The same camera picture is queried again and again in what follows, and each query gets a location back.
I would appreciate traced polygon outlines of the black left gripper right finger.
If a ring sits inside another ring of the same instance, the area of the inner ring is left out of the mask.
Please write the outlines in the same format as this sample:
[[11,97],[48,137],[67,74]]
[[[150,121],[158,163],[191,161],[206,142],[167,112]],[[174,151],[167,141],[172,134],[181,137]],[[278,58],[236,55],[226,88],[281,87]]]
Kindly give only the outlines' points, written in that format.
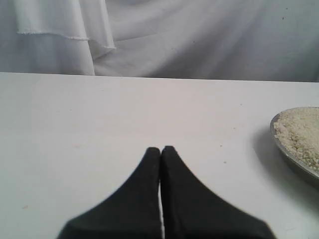
[[273,239],[262,220],[210,191],[178,152],[166,146],[160,159],[160,193],[167,239]]

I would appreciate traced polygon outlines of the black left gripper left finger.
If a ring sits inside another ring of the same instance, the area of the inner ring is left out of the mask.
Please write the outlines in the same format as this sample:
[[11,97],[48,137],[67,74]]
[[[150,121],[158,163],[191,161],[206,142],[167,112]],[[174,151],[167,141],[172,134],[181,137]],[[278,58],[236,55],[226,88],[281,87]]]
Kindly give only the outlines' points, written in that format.
[[149,147],[134,172],[106,200],[69,220],[60,239],[159,239],[160,150]]

